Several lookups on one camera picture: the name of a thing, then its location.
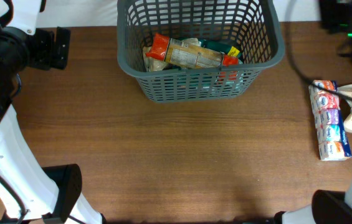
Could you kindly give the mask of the green coffee sachet bag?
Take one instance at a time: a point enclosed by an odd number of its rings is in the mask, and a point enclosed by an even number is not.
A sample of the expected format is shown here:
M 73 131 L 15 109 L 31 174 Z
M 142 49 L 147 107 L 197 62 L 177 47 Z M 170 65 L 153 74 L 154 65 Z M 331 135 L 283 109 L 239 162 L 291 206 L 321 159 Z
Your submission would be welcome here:
M 206 40 L 206 39 L 198 39 L 200 41 L 202 41 L 202 46 L 204 48 L 208 48 L 217 52 L 222 52 L 234 57 L 237 57 L 239 59 L 239 57 L 241 56 L 241 52 L 235 48 L 234 46 L 231 45 L 227 45 L 227 44 L 222 44 L 219 42 L 215 42 L 215 41 L 211 41 L 211 40 Z M 173 65 L 173 68 L 179 68 L 182 70 L 186 70 L 186 69 L 191 69 L 191 68 L 186 68 L 186 67 L 179 67 L 177 65 Z M 224 83 L 231 85 L 232 82 L 237 80 L 237 75 L 238 75 L 238 71 L 232 71 L 230 72 L 230 74 L 228 74 L 228 78 L 226 79 L 226 74 L 227 72 L 220 72 L 220 74 L 217 74 L 215 76 L 214 81 L 211 81 L 211 77 L 209 77 L 208 74 L 203 74 L 204 76 L 202 77 L 203 81 L 201 84 L 201 87 L 203 90 L 208 90 L 211 83 L 213 83 L 214 87 L 212 88 L 220 88 L 220 86 Z

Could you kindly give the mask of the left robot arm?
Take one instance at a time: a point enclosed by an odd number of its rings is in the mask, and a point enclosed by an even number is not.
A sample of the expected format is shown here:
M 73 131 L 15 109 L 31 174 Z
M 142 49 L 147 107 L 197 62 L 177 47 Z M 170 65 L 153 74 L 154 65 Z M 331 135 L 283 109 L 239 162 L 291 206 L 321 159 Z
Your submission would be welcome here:
M 3 0 L 0 12 L 0 199 L 2 223 L 105 223 L 82 194 L 77 164 L 42 167 L 24 139 L 13 99 L 22 88 L 20 72 L 67 66 L 70 31 L 37 28 L 44 0 Z

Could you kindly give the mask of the tissue multipack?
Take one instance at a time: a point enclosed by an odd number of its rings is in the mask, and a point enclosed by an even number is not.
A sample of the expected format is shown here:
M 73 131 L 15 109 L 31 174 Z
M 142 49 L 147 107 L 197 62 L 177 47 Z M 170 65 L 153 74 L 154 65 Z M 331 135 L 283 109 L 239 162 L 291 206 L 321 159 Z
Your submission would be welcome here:
M 308 87 L 322 161 L 344 161 L 352 157 L 343 126 L 336 82 L 314 80 Z

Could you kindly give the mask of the beige paper pouch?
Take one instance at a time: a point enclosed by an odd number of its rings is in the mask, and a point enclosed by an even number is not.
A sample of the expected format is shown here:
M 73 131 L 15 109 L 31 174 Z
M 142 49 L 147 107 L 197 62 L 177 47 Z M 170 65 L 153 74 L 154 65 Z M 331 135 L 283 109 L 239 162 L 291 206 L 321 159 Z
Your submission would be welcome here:
M 192 44 L 201 47 L 202 41 L 197 38 L 182 39 L 181 42 L 185 44 Z M 145 63 L 145 68 L 147 72 L 158 72 L 162 70 L 167 70 L 173 67 L 172 64 L 160 61 L 151 57 L 147 57 L 146 53 L 151 50 L 151 47 L 143 47 L 143 60 Z

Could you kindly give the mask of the orange spaghetti packet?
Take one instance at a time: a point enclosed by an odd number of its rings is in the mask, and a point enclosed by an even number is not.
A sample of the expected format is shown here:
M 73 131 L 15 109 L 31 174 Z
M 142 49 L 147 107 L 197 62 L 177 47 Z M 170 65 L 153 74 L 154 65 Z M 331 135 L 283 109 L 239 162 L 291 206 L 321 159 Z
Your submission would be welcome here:
M 191 69 L 239 64 L 237 57 L 161 34 L 155 34 L 153 45 L 145 55 L 148 58 Z

